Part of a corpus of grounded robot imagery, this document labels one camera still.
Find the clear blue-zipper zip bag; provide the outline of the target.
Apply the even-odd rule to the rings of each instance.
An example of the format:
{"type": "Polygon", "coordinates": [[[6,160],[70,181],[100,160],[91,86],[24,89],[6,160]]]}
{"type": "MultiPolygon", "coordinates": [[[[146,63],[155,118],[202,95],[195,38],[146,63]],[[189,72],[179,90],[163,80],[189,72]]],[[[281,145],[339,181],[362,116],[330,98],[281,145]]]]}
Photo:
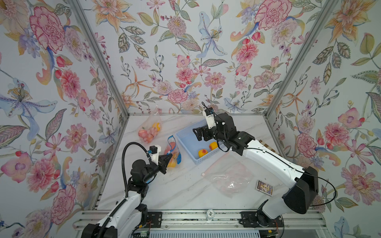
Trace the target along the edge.
{"type": "MultiPolygon", "coordinates": [[[[167,139],[167,143],[168,143],[168,145],[169,145],[170,142],[176,142],[176,139],[174,138],[173,135],[170,136],[170,137],[168,137],[168,139],[167,139]]],[[[179,147],[178,147],[178,145],[176,145],[176,149],[175,149],[174,151],[169,151],[169,150],[168,150],[168,145],[167,145],[167,147],[166,147],[166,149],[165,149],[164,154],[172,153],[173,156],[172,156],[171,161],[172,161],[172,160],[176,160],[176,161],[177,161],[177,166],[178,166],[178,165],[181,163],[181,161],[182,161],[182,155],[181,155],[181,153],[180,153],[179,147]]]]}

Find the red peach with green stem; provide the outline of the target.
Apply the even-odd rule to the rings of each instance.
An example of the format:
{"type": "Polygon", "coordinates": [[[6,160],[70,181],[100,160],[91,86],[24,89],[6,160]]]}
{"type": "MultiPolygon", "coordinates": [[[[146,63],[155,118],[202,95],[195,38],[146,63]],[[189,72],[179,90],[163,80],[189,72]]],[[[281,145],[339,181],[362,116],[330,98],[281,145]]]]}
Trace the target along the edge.
{"type": "Polygon", "coordinates": [[[176,149],[176,142],[170,142],[168,145],[168,150],[169,151],[174,151],[176,149]]]}

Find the clear pink-zipper zip bag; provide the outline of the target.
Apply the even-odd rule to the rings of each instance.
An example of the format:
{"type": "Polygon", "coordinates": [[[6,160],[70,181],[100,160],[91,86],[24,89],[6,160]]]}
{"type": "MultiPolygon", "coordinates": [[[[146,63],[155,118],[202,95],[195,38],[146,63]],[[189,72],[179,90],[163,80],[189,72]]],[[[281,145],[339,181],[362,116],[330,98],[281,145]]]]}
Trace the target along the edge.
{"type": "Polygon", "coordinates": [[[149,133],[149,136],[146,139],[141,139],[139,137],[139,139],[141,140],[142,143],[144,143],[144,144],[150,144],[158,136],[158,134],[161,132],[161,131],[157,132],[156,129],[154,129],[152,127],[152,125],[154,123],[161,123],[161,126],[162,126],[162,120],[161,120],[161,116],[160,116],[160,110],[158,109],[158,107],[156,107],[151,112],[151,114],[149,115],[148,119],[146,121],[144,121],[140,125],[140,127],[138,128],[138,131],[139,130],[147,130],[147,132],[149,133]]]}

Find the clear pink bag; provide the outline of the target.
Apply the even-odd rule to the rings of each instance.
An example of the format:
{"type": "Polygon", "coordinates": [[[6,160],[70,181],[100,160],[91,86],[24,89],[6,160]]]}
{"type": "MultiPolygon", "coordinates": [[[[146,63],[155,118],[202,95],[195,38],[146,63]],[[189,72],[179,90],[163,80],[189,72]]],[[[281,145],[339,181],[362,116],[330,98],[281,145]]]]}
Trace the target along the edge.
{"type": "Polygon", "coordinates": [[[217,159],[202,177],[221,194],[232,198],[245,191],[254,175],[241,159],[229,152],[217,159]]]}

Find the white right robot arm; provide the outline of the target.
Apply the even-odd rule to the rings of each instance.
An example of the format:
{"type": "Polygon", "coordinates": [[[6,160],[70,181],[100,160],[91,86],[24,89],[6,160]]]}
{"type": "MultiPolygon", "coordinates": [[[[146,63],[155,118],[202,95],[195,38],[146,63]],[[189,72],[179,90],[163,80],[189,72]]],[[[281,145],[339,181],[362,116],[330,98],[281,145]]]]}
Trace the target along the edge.
{"type": "Polygon", "coordinates": [[[215,114],[211,108],[202,113],[206,125],[194,128],[197,140],[214,139],[223,143],[229,150],[258,163],[275,175],[288,188],[279,198],[264,201],[254,217],[260,226],[289,212],[306,214],[318,191],[318,173],[312,167],[306,169],[287,161],[262,145],[254,136],[245,131],[238,131],[233,118],[226,113],[215,114]]]}

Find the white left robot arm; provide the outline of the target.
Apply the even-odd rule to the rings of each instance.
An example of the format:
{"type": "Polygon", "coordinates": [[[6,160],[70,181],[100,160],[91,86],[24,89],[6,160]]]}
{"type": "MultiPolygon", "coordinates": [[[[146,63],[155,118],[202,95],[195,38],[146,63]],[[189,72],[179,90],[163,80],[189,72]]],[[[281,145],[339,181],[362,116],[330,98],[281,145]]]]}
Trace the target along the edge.
{"type": "Polygon", "coordinates": [[[127,194],[96,224],[88,224],[82,238],[128,238],[137,229],[147,225],[148,209],[143,204],[149,182],[158,174],[165,174],[172,154],[153,154],[157,162],[147,164],[136,160],[132,164],[131,177],[127,181],[127,194]]]}

